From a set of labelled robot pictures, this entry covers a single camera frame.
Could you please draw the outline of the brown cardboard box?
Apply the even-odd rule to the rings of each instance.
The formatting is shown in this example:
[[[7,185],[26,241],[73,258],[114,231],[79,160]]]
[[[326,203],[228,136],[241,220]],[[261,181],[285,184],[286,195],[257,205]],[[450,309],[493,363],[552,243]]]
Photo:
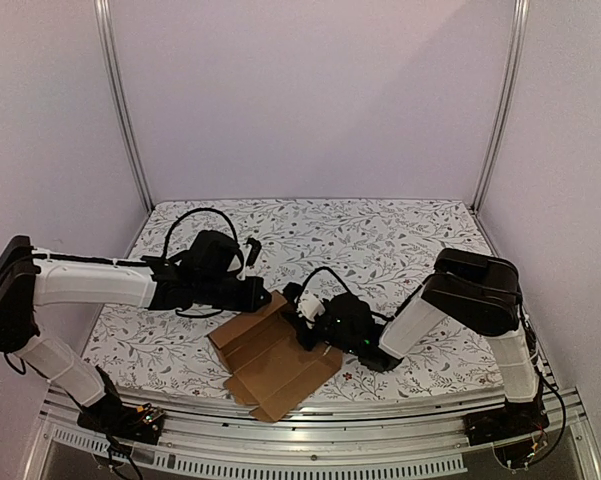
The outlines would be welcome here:
[[[241,313],[208,339],[230,377],[224,387],[258,421],[276,423],[324,386],[342,368],[341,350],[320,344],[306,351],[283,318],[283,295],[254,313]]]

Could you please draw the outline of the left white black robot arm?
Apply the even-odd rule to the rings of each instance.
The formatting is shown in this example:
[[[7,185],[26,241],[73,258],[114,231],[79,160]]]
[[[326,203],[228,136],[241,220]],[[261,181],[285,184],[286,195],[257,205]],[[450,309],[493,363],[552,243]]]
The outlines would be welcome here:
[[[62,340],[45,333],[34,310],[52,304],[115,304],[183,314],[195,305],[253,313],[272,295],[248,274],[261,245],[204,230],[172,256],[120,260],[36,249],[13,237],[0,256],[0,353],[13,354],[64,389],[108,434],[128,426],[105,376]]]

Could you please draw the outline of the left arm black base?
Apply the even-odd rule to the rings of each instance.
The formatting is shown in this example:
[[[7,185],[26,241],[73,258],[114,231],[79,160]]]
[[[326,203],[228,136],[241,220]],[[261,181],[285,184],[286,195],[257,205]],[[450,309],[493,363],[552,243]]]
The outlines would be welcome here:
[[[165,411],[150,403],[131,407],[102,399],[91,407],[81,409],[77,425],[112,437],[156,445],[165,419]]]

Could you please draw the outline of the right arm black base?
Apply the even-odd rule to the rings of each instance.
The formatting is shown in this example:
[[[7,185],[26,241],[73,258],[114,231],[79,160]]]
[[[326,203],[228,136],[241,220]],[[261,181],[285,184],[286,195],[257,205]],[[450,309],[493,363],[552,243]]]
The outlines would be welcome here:
[[[542,403],[511,403],[469,413],[463,417],[464,434],[471,446],[531,434],[549,425]]]

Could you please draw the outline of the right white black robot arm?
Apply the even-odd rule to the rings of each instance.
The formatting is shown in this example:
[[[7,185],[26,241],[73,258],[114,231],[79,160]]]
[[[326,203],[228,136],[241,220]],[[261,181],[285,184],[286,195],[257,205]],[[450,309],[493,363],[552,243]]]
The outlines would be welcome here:
[[[443,249],[433,271],[391,316],[346,289],[320,299],[309,283],[288,283],[285,320],[307,351],[325,343],[355,356],[368,369],[388,372],[443,320],[450,318],[484,338],[504,383],[505,402],[497,427],[517,436],[536,417],[541,389],[537,344],[523,310],[519,273],[507,260],[453,248]]]

